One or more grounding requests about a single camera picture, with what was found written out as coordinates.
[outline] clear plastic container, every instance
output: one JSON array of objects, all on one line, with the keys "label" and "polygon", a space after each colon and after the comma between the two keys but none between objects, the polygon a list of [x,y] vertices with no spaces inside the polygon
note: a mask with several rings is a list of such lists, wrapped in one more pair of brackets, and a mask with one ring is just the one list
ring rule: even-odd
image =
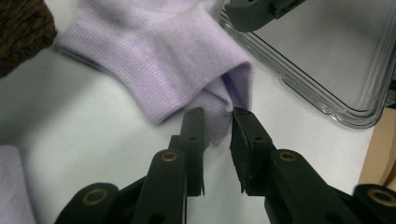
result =
[{"label": "clear plastic container", "polygon": [[395,68],[396,2],[307,0],[251,33],[220,24],[321,112],[356,129],[379,120]]}]

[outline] white surface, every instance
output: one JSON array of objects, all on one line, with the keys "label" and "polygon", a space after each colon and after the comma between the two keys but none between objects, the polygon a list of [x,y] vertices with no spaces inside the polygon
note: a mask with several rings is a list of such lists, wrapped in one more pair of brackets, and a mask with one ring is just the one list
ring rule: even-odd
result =
[{"label": "white surface", "polygon": [[[76,1],[47,1],[62,36]],[[256,63],[252,111],[278,148],[305,156],[332,185],[351,193],[373,129],[351,130],[319,113]],[[21,149],[38,223],[53,223],[81,188],[120,189],[145,175],[154,154],[179,134],[182,113],[153,125],[112,77],[63,55],[40,52],[0,79],[0,144]],[[269,223],[264,199],[240,194],[230,135],[205,153],[205,197],[189,199],[188,223]]]}]

